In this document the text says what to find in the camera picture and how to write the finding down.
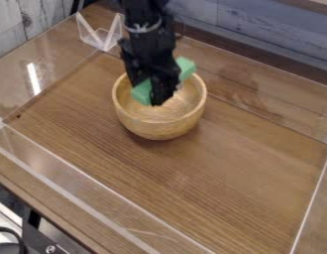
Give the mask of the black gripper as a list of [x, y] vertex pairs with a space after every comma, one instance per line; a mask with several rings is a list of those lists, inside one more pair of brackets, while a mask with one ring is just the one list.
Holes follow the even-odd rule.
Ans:
[[173, 96], [180, 83], [180, 68], [173, 57], [174, 20], [125, 20], [124, 28], [128, 38], [122, 38], [118, 45], [130, 84], [137, 86], [150, 76], [150, 104], [161, 106]]

